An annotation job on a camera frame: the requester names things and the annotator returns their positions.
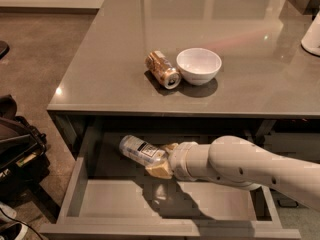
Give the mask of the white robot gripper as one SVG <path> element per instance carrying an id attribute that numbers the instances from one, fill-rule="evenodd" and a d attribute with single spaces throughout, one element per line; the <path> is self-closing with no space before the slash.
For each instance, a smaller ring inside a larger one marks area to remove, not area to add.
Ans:
<path id="1" fill-rule="evenodd" d="M 170 154 L 168 161 L 160 164 L 148 165 L 146 171 L 153 177 L 171 179 L 174 175 L 181 181 L 196 181 L 187 168 L 187 155 L 196 142 L 170 143 L 161 146 L 161 149 Z"/>

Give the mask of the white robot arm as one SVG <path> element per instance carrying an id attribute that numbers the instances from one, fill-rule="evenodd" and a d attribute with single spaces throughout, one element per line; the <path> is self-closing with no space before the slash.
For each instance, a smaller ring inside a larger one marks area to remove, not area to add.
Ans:
<path id="1" fill-rule="evenodd" d="M 267 186 L 320 210 L 320 165 L 271 153 L 245 139 L 222 136 L 210 144 L 183 142 L 146 167 L 153 177 L 204 180 L 248 190 Z"/>

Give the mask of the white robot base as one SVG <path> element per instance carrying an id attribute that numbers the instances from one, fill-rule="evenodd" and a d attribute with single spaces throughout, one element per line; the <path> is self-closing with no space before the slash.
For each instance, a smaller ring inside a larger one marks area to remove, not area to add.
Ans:
<path id="1" fill-rule="evenodd" d="M 301 40 L 301 46 L 309 53 L 320 56 L 320 12 L 312 21 L 309 29 Z"/>

